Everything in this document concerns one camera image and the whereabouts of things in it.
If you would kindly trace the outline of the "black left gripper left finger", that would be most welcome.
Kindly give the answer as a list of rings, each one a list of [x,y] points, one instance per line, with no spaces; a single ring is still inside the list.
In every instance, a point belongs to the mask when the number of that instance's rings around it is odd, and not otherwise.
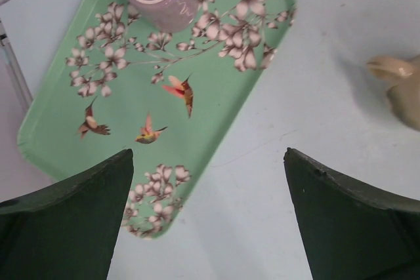
[[[2,279],[106,279],[134,173],[133,152],[1,203]]]

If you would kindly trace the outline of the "beige mug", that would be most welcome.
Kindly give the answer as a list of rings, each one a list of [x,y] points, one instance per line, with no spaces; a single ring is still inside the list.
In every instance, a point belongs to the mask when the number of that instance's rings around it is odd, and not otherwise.
[[[401,60],[380,55],[366,63],[368,70],[386,81],[386,98],[393,115],[405,126],[419,130],[419,56]]]

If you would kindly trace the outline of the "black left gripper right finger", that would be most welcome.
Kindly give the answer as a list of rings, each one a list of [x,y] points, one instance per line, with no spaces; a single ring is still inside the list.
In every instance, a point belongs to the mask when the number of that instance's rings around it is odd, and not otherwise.
[[[313,279],[418,279],[419,201],[289,148],[284,168]]]

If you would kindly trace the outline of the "green floral tray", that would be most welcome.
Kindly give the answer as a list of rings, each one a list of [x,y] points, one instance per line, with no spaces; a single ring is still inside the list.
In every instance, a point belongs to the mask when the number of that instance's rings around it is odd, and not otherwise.
[[[128,0],[83,0],[18,133],[57,181],[132,150],[121,225],[143,239],[182,210],[296,12],[295,0],[199,3],[170,34]]]

